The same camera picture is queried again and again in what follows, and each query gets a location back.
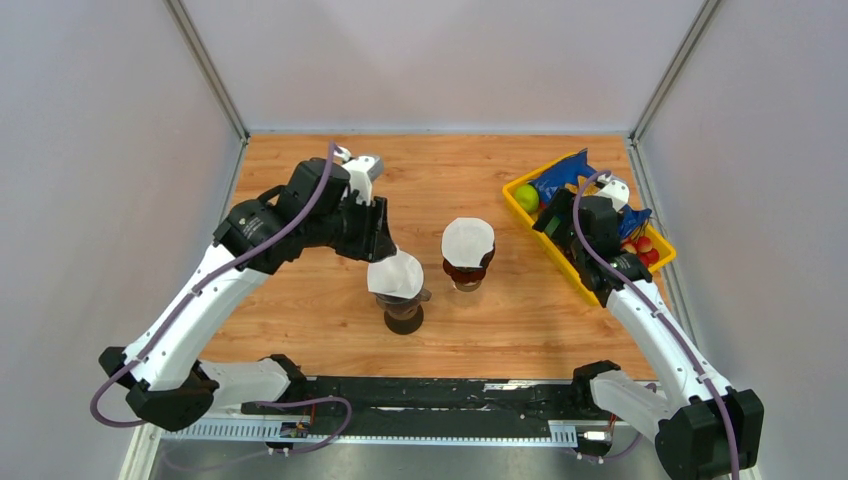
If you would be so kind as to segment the grey smoky coffee dripper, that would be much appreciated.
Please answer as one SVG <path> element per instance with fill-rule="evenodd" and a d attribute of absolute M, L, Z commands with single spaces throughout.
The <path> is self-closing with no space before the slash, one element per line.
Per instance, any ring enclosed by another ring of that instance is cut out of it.
<path fill-rule="evenodd" d="M 428 302 L 431 299 L 432 293 L 428 289 L 422 287 L 421 290 L 412 298 L 402 298 L 379 293 L 377 293 L 375 297 L 377 305 L 383 312 L 390 311 L 393 316 L 400 317 L 405 312 L 410 310 L 414 311 L 417 306 L 422 307 L 423 303 Z"/>

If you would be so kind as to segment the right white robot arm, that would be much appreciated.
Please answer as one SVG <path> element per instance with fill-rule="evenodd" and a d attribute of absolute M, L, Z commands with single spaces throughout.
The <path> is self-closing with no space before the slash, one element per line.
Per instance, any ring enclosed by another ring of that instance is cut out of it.
<path fill-rule="evenodd" d="M 533 228 L 565 252 L 581 284 L 627 330 L 658 377 L 655 393 L 610 361 L 575 370 L 571 403 L 584 417 L 607 411 L 650 440 L 672 479 L 712 479 L 756 465 L 764 405 L 713 368 L 662 300 L 651 273 L 618 236 L 611 199 L 561 187 Z"/>

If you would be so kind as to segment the amber coffee dripper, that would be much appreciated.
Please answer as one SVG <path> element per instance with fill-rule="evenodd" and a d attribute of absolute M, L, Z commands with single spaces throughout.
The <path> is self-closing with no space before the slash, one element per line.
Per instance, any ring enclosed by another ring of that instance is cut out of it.
<path fill-rule="evenodd" d="M 486 253 L 481 259 L 481 265 L 478 267 L 457 267 L 451 264 L 446 258 L 443 259 L 442 267 L 444 272 L 454 282 L 455 280 L 483 280 L 486 276 L 487 269 L 495 256 L 495 249 Z"/>

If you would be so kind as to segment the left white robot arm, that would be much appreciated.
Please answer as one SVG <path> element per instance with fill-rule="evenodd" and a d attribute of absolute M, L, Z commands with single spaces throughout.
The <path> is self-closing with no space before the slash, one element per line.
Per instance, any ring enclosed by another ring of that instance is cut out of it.
<path fill-rule="evenodd" d="M 201 352 L 246 297 L 304 250 L 328 248 L 368 263 L 393 256 L 388 202 L 373 192 L 383 170 L 377 156 L 333 148 L 324 158 L 301 161 L 285 184 L 232 207 L 154 324 L 99 357 L 108 384 L 125 389 L 135 425 L 175 432 L 245 403 L 269 402 L 283 414 L 304 405 L 303 375 L 286 356 L 216 363 L 202 360 Z"/>

